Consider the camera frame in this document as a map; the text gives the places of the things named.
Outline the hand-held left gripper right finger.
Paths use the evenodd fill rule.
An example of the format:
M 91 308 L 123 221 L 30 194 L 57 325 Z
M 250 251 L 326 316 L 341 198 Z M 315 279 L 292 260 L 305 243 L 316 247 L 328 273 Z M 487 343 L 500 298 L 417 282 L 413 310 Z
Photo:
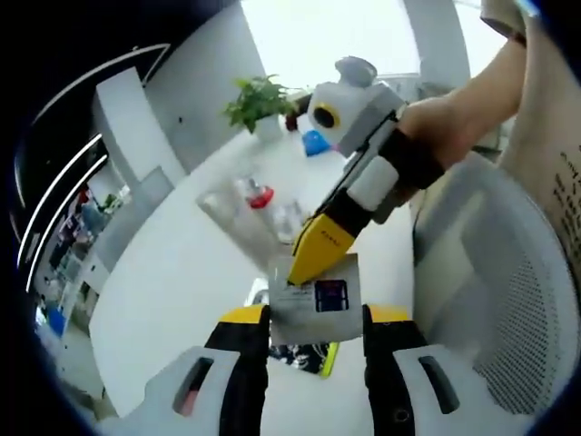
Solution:
M 362 307 L 365 384 L 376 435 L 493 435 L 484 380 L 388 306 Z

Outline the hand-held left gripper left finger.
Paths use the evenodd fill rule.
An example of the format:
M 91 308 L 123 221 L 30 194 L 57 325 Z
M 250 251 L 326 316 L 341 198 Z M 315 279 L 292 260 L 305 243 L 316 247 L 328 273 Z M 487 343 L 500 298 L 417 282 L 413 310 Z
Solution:
M 257 435 L 268 388 L 271 311 L 266 304 L 223 315 L 145 385 L 142 402 L 103 421 L 104 435 Z

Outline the person's right hand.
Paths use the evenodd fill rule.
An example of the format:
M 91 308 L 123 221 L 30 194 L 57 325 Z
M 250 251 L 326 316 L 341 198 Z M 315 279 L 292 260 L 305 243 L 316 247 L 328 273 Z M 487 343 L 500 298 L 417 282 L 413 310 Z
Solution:
M 409 105 L 397 128 L 429 151 L 444 171 L 463 160 L 489 127 L 458 94 L 433 97 Z

